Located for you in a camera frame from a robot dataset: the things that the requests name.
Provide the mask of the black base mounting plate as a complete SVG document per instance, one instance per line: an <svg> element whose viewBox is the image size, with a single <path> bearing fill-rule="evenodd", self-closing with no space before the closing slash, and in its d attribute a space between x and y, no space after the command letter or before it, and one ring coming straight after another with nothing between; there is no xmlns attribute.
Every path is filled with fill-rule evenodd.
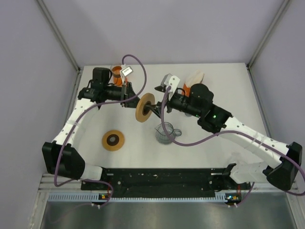
<svg viewBox="0 0 305 229"><path fill-rule="evenodd" d="M227 168L107 168L104 184L87 182L86 191L113 190L114 198L204 198L222 190L249 190L237 184Z"/></svg>

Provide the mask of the orange liquid glass beaker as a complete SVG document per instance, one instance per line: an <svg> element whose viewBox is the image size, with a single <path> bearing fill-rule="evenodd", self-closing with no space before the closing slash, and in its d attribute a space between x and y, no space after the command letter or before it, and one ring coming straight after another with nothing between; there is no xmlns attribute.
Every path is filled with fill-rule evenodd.
<svg viewBox="0 0 305 229"><path fill-rule="evenodd" d="M122 67L120 65L112 65L110 67L112 72L113 84L115 86L122 86L122 78L121 78L121 70Z"/></svg>

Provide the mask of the aluminium front rail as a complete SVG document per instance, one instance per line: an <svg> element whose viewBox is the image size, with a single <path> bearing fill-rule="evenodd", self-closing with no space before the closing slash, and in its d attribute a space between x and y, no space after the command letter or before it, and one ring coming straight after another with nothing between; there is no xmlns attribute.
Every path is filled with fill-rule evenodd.
<svg viewBox="0 0 305 229"><path fill-rule="evenodd" d="M80 191L81 185L82 182L80 181L71 181L67 184L64 184L63 186L56 187L54 185L54 175L43 174L39 184L39 191ZM281 190L267 183L255 183L252 192L281 192Z"/></svg>

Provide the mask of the orange coffee filter box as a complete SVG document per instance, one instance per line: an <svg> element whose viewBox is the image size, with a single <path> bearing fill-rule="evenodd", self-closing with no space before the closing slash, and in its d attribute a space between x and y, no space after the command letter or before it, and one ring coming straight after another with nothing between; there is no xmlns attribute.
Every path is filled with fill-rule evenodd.
<svg viewBox="0 0 305 229"><path fill-rule="evenodd" d="M195 72L193 72L192 74L190 74L184 84L183 84L183 90L182 90L182 94L185 96L189 96L190 94L190 88L197 83L202 83L204 78L204 72L201 70L196 70Z"/></svg>

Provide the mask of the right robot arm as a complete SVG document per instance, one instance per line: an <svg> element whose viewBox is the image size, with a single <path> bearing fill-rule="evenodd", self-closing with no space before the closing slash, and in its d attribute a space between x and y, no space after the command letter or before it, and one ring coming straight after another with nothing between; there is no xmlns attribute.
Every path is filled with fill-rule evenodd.
<svg viewBox="0 0 305 229"><path fill-rule="evenodd" d="M225 109L213 103L214 94L207 86L197 83L191 86L189 96L172 91L169 85L156 87L164 93L158 104L152 101L144 102L144 114L149 111L156 113L165 125L164 112L177 110L197 117L198 125L210 136L193 143L180 143L173 138L171 142L179 146L196 146L217 136L227 139L262 160L262 163L234 164L229 173L222 177L226 188L235 188L240 183L265 183L289 192L297 174L305 175L301 168L302 151L300 144L293 142L285 144L275 141L252 128L246 126Z"/></svg>

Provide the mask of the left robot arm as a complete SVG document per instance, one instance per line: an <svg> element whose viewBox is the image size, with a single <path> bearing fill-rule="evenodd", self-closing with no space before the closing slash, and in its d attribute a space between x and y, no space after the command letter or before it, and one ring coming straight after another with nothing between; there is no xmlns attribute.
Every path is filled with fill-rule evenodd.
<svg viewBox="0 0 305 229"><path fill-rule="evenodd" d="M132 83L116 86L110 82L111 77L110 69L95 67L87 87L79 91L73 112L62 130L52 142L43 144L42 154L48 173L72 180L89 179L97 189L107 186L108 178L102 174L103 168L86 163L78 148L87 126L101 106L113 103L131 108L137 106L139 97Z"/></svg>

